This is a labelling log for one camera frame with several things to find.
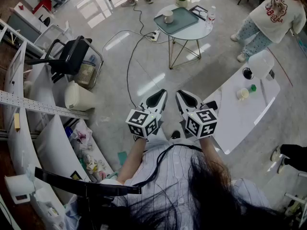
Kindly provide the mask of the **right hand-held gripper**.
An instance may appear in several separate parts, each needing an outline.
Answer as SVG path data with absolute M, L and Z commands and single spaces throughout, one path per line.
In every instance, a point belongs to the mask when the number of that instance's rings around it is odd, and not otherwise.
M 185 130 L 196 139 L 212 136 L 218 122 L 216 112 L 203 104 L 200 97 L 195 94 L 178 90 L 176 92 L 176 102 L 178 109 L 185 120 Z

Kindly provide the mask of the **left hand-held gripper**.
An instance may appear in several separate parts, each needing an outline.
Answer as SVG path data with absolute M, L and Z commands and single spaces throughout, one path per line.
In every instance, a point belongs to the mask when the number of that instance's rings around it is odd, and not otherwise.
M 158 132 L 161 126 L 161 113 L 165 109 L 167 91 L 165 89 L 152 92 L 144 96 L 135 109 L 131 109 L 126 123 L 131 134 L 148 138 L 151 134 Z

